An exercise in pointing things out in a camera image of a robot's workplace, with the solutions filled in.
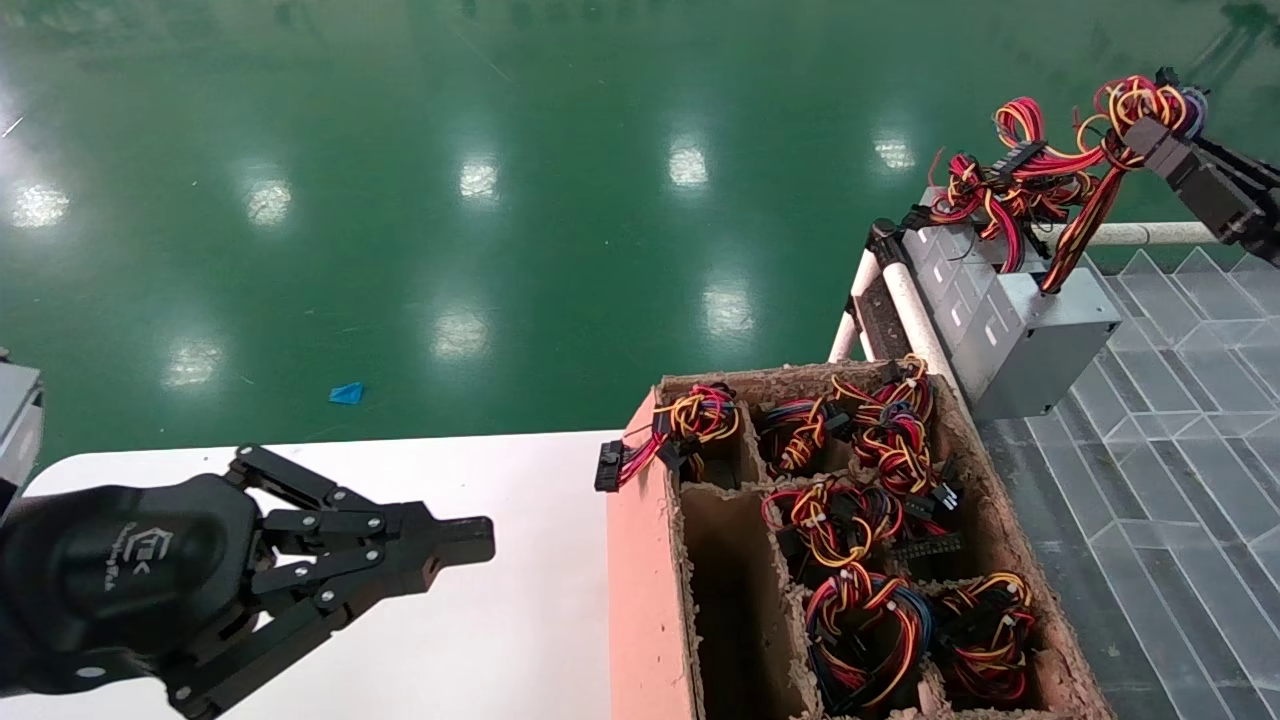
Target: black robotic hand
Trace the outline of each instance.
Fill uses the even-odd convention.
[[[264,519],[250,488],[300,510]],[[246,446],[225,475],[20,500],[0,548],[0,698],[151,675],[207,720],[378,601],[490,560],[494,537],[488,518],[378,505]],[[275,566],[278,553],[314,561]]]

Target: green epoxy floor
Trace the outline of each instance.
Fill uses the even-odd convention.
[[[993,159],[1009,97],[1065,140],[1101,82],[1194,67],[1212,135],[1280,156],[1271,32],[1170,0],[0,0],[0,345],[46,373],[46,464],[620,427],[662,373],[823,359],[867,224],[938,146]],[[1115,219],[1187,218],[1126,184]]]

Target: metal casing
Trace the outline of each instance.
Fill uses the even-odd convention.
[[[0,363],[0,521],[27,484],[45,428],[40,370]]]
[[[1093,273],[1041,295],[1033,275],[1047,268],[1033,249],[1024,272],[1000,274],[1005,241],[980,241],[968,224],[909,231],[902,247],[975,420],[1048,413],[1120,324]]]

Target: pink cardboard edge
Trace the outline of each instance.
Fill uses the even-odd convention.
[[[650,389],[627,424],[628,447],[649,441],[655,402]],[[694,717],[671,492],[662,462],[652,462],[607,501],[613,720]]]

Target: wire bundle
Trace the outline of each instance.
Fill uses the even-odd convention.
[[[831,378],[837,398],[861,401],[854,416],[854,455],[864,468],[878,468],[881,482],[897,495],[925,495],[937,486],[925,423],[933,415],[933,392],[923,357],[908,355],[908,375],[874,393]]]
[[[1033,99],[1018,97],[998,108],[992,119],[1005,146],[1018,149],[1037,142],[1043,147],[1009,173],[983,168],[970,155],[955,155],[947,165],[946,192],[934,201],[931,220],[973,222],[979,211],[984,213],[979,237],[1006,238],[1009,252],[1000,272],[1011,273],[1021,268],[1023,237],[1030,234],[1032,223],[1065,222],[1069,209],[1079,206],[1041,279],[1041,292],[1057,292],[1111,211],[1125,173],[1143,165],[1144,158],[1124,145],[1124,133],[1149,117],[1175,136],[1194,137],[1203,128],[1208,104],[1196,88],[1129,76],[1098,88],[1093,108],[1094,114],[1083,122],[1076,117],[1074,152],[1047,145],[1043,115]],[[1094,127],[1103,124],[1108,127]],[[1091,132],[1098,137],[1094,145],[1088,141]],[[1101,178],[1087,172],[1103,164],[1108,167]],[[932,186],[933,168],[929,176]]]
[[[655,407],[653,416],[649,441],[623,450],[620,486],[640,474],[668,442],[696,441],[701,446],[733,437],[741,425],[732,391],[723,383],[695,384],[671,405]],[[690,464],[695,482],[700,482],[703,460],[698,452],[690,455]]]
[[[758,424],[771,478],[804,471],[827,442],[823,398],[804,397],[769,410]]]
[[[1025,643],[1036,624],[1030,605],[1027,584],[1012,573],[993,573],[934,598],[940,639],[947,635],[950,644],[940,653],[946,679],[986,701],[1019,700],[1027,692]]]
[[[846,620],[852,624],[842,623]],[[842,642],[841,635],[845,629],[863,634],[883,623],[897,626],[897,638],[893,650],[868,670],[870,664],[859,643],[854,638]],[[933,619],[928,603],[905,580],[851,564],[814,592],[805,607],[805,629],[810,639],[809,659],[828,714],[841,715],[854,706],[870,707],[890,697],[920,664],[929,647]]]
[[[828,483],[814,483],[799,489],[781,489],[764,498],[760,505],[760,515],[773,532],[794,525],[800,532],[800,539],[814,560],[827,568],[840,569],[867,557],[873,542],[891,537],[901,524],[901,505],[896,510],[891,506],[873,505],[877,502],[876,500],[864,500],[863,497],[868,492],[872,491],[851,486],[832,487]],[[874,525],[872,520],[856,512],[851,512],[847,518],[837,518],[832,509],[835,495],[850,495],[855,497],[858,506],[878,510],[883,507],[883,510],[874,515],[868,514],[874,520]],[[790,511],[783,507],[786,502],[791,503]],[[771,507],[777,507],[782,515],[783,523],[781,525],[774,521],[769,512]],[[854,532],[841,533],[837,525],[850,525]]]

